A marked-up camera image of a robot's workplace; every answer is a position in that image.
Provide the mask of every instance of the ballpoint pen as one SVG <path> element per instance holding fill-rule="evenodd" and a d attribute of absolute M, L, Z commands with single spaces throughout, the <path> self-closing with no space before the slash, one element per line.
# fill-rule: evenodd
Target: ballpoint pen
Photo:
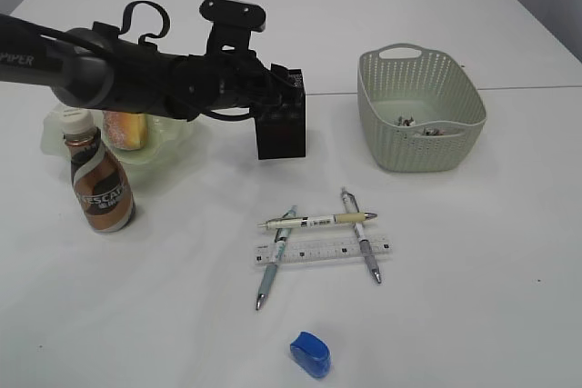
<path fill-rule="evenodd" d="M 282 218 L 292 218 L 296 216 L 296 209 L 297 207 L 293 205 L 289 211 L 283 215 Z M 263 280 L 261 281 L 260 286 L 258 287 L 258 293 L 256 295 L 256 306 L 255 309 L 258 311 L 263 306 L 267 296 L 269 295 L 269 290 L 271 289 L 271 285 L 275 280 L 276 270 L 278 268 L 278 263 L 281 261 L 281 257 L 285 252 L 285 248 L 287 246 L 287 238 L 291 234 L 291 229 L 284 228 L 278 229 L 275 235 L 275 242 L 273 244 L 273 252 L 271 253 L 271 258 L 269 259 L 269 265 L 265 269 L 265 273 L 263 274 Z"/>
<path fill-rule="evenodd" d="M 342 187 L 342 202 L 348 213 L 357 213 L 359 208 L 357 207 L 356 198 L 353 194 L 349 193 L 345 187 Z M 382 276 L 380 275 L 380 268 L 376 262 L 376 258 L 372 253 L 372 248 L 370 247 L 370 242 L 367 240 L 364 234 L 364 226 L 361 223 L 354 223 L 354 232 L 358 242 L 360 243 L 360 252 L 364 256 L 364 261 L 366 262 L 367 269 L 374 276 L 376 282 L 382 283 Z"/>
<path fill-rule="evenodd" d="M 365 220 L 371 220 L 376 217 L 377 214 L 374 213 L 356 212 L 348 214 L 323 215 L 321 217 L 276 218 L 263 224 L 259 224 L 258 227 L 264 227 L 267 230 L 293 227 L 314 227 L 324 226 L 327 224 L 364 222 Z"/>

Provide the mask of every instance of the nescafe bottle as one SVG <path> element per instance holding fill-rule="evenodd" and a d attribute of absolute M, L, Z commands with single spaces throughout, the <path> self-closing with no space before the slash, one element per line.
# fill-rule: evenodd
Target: nescafe bottle
<path fill-rule="evenodd" d="M 71 152 L 71 183 L 87 221 L 97 232 L 118 231 L 135 214 L 123 167 L 101 141 L 88 110 L 65 109 L 60 119 Z"/>

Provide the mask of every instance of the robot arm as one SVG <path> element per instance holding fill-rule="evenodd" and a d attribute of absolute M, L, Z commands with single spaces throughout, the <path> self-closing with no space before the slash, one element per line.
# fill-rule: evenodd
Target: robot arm
<path fill-rule="evenodd" d="M 160 13 L 162 31 L 142 35 L 137 44 L 120 39 L 142 3 Z M 205 0 L 200 13 L 213 22 L 204 55 L 163 54 L 147 41 L 169 30 L 166 11 L 153 2 L 129 4 L 121 29 L 95 22 L 91 30 L 62 33 L 0 15 L 0 80 L 50 86 L 61 102 L 75 107 L 188 121 L 200 114 L 224 121 L 254 118 L 259 159 L 305 156 L 301 72 L 279 65 L 268 70 L 248 48 L 250 33 L 265 28 L 265 11 Z M 233 107 L 249 111 L 215 112 Z"/>

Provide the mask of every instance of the bottle cap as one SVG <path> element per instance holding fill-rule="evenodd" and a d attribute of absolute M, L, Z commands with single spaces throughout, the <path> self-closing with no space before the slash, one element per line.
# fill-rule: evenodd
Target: bottle cap
<path fill-rule="evenodd" d="M 291 354 L 301 368 L 320 379 L 329 373 L 331 356 L 326 344 L 309 332 L 302 332 L 291 343 Z"/>
<path fill-rule="evenodd" d="M 59 116 L 61 130 L 66 135 L 78 135 L 95 127 L 93 116 L 88 109 L 66 108 Z"/>

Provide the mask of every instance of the white ruler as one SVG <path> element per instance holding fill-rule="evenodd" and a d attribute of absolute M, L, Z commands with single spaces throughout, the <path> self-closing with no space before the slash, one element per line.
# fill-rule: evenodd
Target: white ruler
<path fill-rule="evenodd" d="M 390 245 L 384 235 L 369 235 L 370 247 L 375 256 L 388 254 Z M 272 244 L 262 244 L 255 247 L 255 265 L 269 264 L 273 251 Z M 355 236 L 340 236 L 319 240 L 289 239 L 281 264 L 308 263 L 331 259 L 346 259 L 362 256 L 360 244 Z"/>

